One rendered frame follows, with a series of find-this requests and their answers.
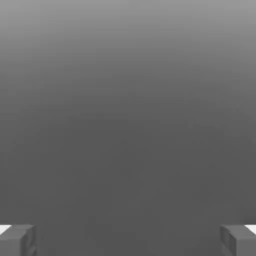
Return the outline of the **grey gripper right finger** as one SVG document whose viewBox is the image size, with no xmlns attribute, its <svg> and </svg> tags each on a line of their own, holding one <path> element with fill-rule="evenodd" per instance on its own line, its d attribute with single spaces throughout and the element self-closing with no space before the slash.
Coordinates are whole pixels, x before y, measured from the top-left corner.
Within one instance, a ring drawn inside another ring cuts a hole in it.
<svg viewBox="0 0 256 256">
<path fill-rule="evenodd" d="M 222 256 L 256 256 L 256 224 L 221 225 Z"/>
</svg>

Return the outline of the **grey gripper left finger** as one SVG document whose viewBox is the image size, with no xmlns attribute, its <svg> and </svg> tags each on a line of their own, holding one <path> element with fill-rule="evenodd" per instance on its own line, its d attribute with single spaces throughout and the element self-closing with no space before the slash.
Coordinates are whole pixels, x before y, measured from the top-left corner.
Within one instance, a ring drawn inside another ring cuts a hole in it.
<svg viewBox="0 0 256 256">
<path fill-rule="evenodd" d="M 38 256 L 37 227 L 0 224 L 0 256 Z"/>
</svg>

